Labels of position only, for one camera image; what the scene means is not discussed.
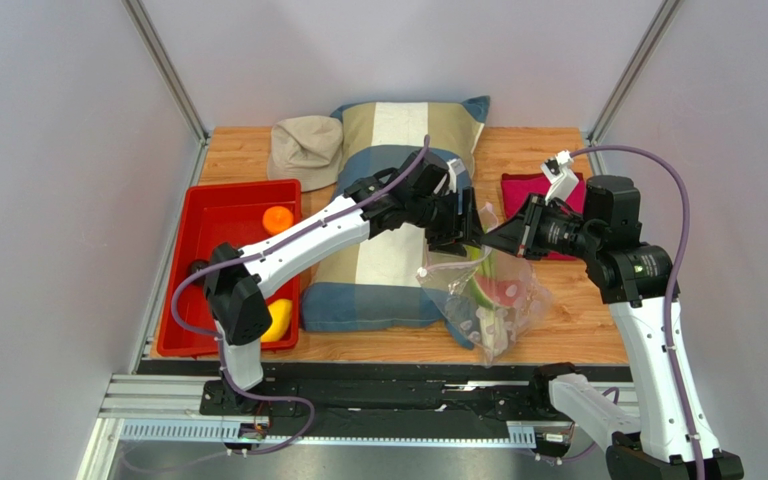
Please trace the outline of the clear zip top bag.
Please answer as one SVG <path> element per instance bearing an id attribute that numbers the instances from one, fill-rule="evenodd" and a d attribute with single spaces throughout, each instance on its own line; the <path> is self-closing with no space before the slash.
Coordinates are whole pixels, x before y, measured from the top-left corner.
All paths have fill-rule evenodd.
<path id="1" fill-rule="evenodd" d="M 551 310 L 553 297 L 531 263 L 490 247 L 425 252 L 416 279 L 447 328 L 490 366 Z"/>

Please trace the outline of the green celery bunch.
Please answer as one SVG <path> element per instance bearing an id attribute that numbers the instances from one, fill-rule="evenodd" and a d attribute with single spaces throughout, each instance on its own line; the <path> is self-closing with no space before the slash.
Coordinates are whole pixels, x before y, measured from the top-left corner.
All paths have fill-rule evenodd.
<path id="1" fill-rule="evenodd" d="M 477 306 L 477 331 L 481 344 L 489 355 L 499 355 L 508 349 L 509 330 L 506 320 L 513 300 L 506 293 L 516 283 L 507 280 L 496 251 L 467 248 L 468 259 L 479 261 L 468 282 Z"/>

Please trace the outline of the orange fruit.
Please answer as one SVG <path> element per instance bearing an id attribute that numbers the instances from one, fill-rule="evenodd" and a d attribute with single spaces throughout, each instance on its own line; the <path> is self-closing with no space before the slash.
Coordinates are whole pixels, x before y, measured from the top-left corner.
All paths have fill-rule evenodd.
<path id="1" fill-rule="evenodd" d="M 270 236 L 275 236 L 290 229 L 295 224 L 295 215 L 287 207 L 272 206 L 263 212 L 261 224 Z"/>

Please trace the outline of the yellow mango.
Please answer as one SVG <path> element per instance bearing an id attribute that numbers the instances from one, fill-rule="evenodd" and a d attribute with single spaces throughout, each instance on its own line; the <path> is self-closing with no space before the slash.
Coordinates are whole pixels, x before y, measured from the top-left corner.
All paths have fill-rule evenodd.
<path id="1" fill-rule="evenodd" d="M 289 299 L 278 299 L 268 305 L 271 315 L 271 326 L 261 336 L 263 343 L 279 342 L 290 329 L 293 317 L 293 302 Z"/>

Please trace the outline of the watermelon slice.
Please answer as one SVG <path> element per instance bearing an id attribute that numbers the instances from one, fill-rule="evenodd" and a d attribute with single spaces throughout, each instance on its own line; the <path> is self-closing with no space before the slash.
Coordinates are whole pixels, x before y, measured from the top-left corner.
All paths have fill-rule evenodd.
<path id="1" fill-rule="evenodd" d="M 486 309 L 512 308 L 522 304 L 527 288 L 520 280 L 505 280 L 482 275 L 473 276 L 465 290 L 475 304 Z"/>

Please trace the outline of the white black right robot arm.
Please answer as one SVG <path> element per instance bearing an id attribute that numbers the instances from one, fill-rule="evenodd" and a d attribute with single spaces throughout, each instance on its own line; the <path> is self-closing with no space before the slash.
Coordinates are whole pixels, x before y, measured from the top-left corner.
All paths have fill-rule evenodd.
<path id="1" fill-rule="evenodd" d="M 592 438 L 612 478 L 740 479 L 740 457 L 722 449 L 697 397 L 682 337 L 679 260 L 641 240 L 640 202 L 629 178 L 594 176 L 582 212 L 532 194 L 482 244 L 523 259 L 559 253 L 584 262 L 621 334 L 638 411 L 622 410 L 569 364 L 539 369 L 535 390 Z"/>

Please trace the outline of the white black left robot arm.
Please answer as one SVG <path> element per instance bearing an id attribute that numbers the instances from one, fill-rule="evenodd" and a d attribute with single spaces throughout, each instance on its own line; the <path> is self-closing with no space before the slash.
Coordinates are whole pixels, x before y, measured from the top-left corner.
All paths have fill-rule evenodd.
<path id="1" fill-rule="evenodd" d="M 225 382 L 241 392 L 263 380 L 261 338 L 273 321 L 268 299 L 326 257 L 404 225 L 422 229 L 429 247 L 461 252 L 474 244 L 480 225 L 466 175 L 462 160 L 423 147 L 398 168 L 355 180 L 317 214 L 271 239 L 216 247 L 203 294 Z"/>

